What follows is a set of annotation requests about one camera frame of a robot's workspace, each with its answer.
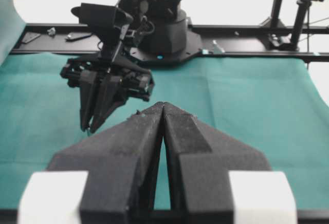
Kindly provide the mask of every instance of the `metal pole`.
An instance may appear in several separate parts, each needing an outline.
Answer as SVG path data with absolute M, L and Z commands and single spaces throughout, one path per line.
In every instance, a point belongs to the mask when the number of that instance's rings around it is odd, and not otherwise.
M 274 0 L 271 14 L 271 28 L 276 28 L 279 24 L 279 15 L 283 0 Z

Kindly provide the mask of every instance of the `teal fabric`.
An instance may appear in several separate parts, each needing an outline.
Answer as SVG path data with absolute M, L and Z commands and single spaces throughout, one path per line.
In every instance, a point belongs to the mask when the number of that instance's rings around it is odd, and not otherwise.
M 13 0 L 0 0 L 0 65 L 15 46 L 25 22 L 15 10 Z
M 79 90 L 59 76 L 65 61 L 51 54 L 9 56 L 0 68 L 0 208 L 15 208 L 29 175 L 85 136 Z M 263 151 L 286 173 L 298 208 L 329 209 L 329 109 L 301 60 L 198 58 L 153 75 L 151 101 L 129 99 L 101 130 L 137 109 L 171 102 Z M 162 147 L 156 208 L 168 209 Z
M 59 76 L 66 60 L 11 55 L 0 67 L 0 209 L 16 208 L 30 175 L 86 137 L 79 129 L 79 90 Z

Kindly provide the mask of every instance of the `metal stand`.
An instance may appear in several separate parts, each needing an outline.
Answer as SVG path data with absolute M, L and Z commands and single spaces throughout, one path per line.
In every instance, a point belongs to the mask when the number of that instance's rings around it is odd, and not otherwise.
M 279 19 L 282 1 L 283 0 L 274 0 L 273 1 L 271 17 L 269 17 L 267 20 L 265 20 L 261 24 L 262 27 L 265 27 L 265 28 L 278 28 L 278 27 L 284 28 L 285 27 L 285 25 Z

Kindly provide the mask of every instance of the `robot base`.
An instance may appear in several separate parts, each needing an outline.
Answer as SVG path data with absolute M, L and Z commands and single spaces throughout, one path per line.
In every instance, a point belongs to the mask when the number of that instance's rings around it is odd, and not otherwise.
M 202 48 L 201 36 L 188 30 L 186 48 L 179 52 L 173 54 L 152 54 L 139 48 L 131 48 L 130 58 L 133 62 L 143 67 L 173 66 L 198 56 L 201 54 Z

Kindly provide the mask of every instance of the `green felt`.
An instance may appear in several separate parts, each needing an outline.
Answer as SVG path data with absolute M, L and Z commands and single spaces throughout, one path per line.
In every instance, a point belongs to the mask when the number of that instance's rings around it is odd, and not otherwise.
M 0 68 L 0 189 L 6 192 L 0 208 L 15 208 L 28 176 L 85 136 L 79 131 L 79 90 L 59 76 L 66 59 L 9 56 Z M 275 170 L 286 173 L 298 208 L 329 209 L 329 109 L 302 61 L 198 58 L 153 75 L 151 101 L 129 99 L 101 130 L 169 101 L 263 151 Z M 162 148 L 156 208 L 169 207 Z
M 25 22 L 17 14 L 13 0 L 0 0 L 0 65 L 25 28 Z

